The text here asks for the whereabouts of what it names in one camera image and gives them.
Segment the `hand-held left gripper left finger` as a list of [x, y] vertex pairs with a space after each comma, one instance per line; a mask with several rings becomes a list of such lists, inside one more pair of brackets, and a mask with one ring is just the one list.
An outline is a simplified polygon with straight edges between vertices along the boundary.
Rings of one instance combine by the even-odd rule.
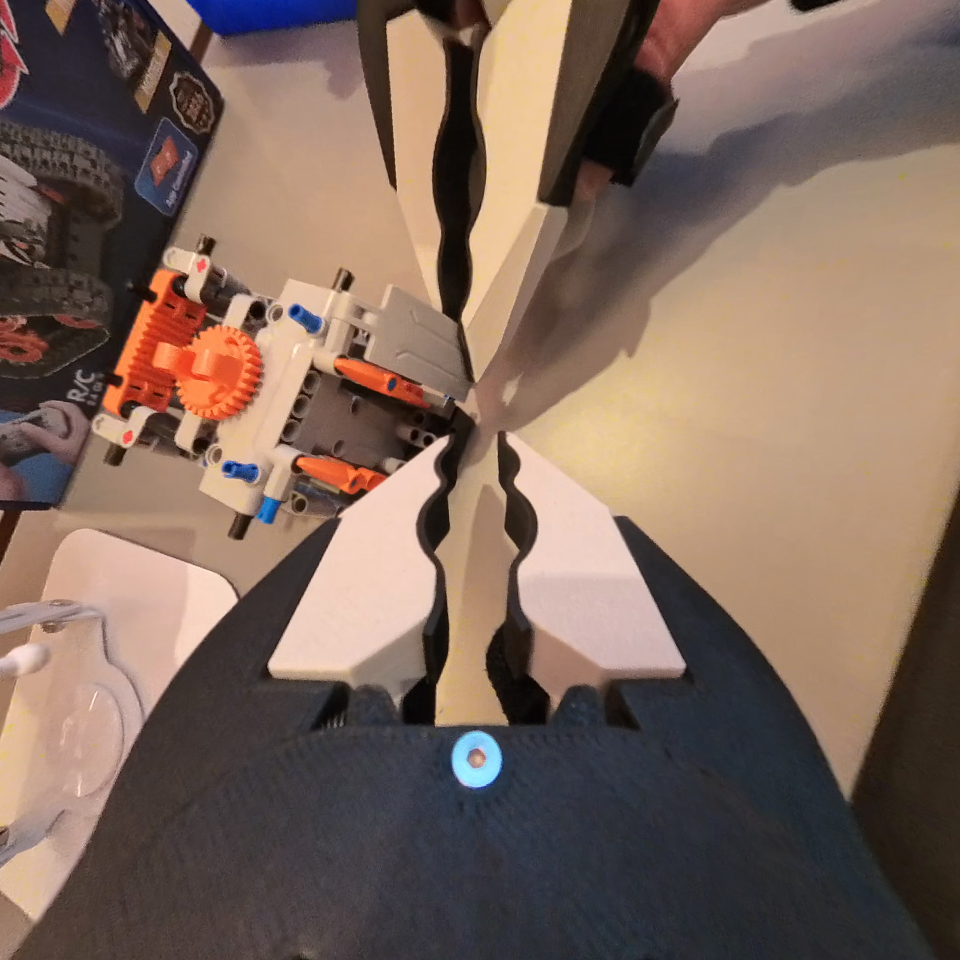
[[341, 514], [270, 656], [272, 678], [381, 688], [406, 722], [435, 721], [449, 652], [436, 549], [453, 465], [448, 435]]

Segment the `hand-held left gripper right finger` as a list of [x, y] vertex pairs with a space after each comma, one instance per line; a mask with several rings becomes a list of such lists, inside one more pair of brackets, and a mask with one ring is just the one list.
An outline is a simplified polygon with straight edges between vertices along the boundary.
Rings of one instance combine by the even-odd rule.
[[673, 681], [687, 663], [612, 511], [514, 434], [497, 438], [515, 547], [496, 632], [510, 724], [542, 724], [570, 690]]

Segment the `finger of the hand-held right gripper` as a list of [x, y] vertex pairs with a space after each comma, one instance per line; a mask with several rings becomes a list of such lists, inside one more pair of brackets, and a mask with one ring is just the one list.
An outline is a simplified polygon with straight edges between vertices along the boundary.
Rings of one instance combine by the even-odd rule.
[[539, 199], [570, 1], [510, 2], [478, 48], [483, 190], [469, 234], [462, 332], [479, 386], [530, 305], [569, 219]]
[[466, 381], [463, 315], [473, 280], [474, 49], [419, 10], [387, 25], [395, 188], [432, 305], [454, 323]]

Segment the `grey curved toy brick panel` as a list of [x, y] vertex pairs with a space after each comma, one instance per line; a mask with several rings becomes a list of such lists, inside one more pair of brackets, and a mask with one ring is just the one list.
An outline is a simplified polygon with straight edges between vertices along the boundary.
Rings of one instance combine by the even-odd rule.
[[473, 390], [457, 323], [401, 288], [386, 288], [378, 306], [354, 301], [350, 317], [366, 332], [367, 363], [464, 402]]

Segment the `grey orange toy brick model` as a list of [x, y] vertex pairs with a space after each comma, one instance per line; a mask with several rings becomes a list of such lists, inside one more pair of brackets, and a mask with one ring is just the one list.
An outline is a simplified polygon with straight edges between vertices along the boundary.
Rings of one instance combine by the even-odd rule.
[[132, 450], [189, 461], [230, 511], [228, 536], [281, 512], [336, 517], [422, 450], [472, 426], [465, 401], [364, 358], [354, 276], [253, 292], [214, 263], [214, 242], [169, 246], [109, 380], [93, 433], [103, 462]]

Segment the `person's right hand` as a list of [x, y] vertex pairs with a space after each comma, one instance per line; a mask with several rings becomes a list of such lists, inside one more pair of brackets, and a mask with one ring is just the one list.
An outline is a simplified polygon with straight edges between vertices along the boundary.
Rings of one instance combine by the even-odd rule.
[[608, 185], [632, 186], [672, 124], [672, 82], [714, 26], [762, 1], [663, 1], [630, 69], [589, 130], [574, 199], [594, 202]]

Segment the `blue plastic storage bin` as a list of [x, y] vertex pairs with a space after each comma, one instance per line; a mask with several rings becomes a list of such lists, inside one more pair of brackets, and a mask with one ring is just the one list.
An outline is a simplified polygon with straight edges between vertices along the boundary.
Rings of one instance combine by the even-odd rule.
[[237, 37], [354, 20], [356, 1], [188, 1], [212, 33]]

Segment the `white metal board stand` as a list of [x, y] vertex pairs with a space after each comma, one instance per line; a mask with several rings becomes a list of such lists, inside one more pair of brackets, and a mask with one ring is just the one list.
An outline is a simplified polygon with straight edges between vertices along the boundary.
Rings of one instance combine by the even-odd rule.
[[78, 864], [146, 721], [237, 600], [219, 574], [94, 530], [66, 535], [32, 594], [2, 593], [2, 656], [47, 666], [2, 680], [2, 906], [30, 923]]

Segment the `blue toy kit box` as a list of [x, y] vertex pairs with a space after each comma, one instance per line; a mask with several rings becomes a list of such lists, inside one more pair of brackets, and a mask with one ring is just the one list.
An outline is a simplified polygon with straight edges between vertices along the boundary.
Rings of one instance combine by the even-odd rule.
[[61, 502], [224, 106], [149, 2], [1, 3], [2, 510]]

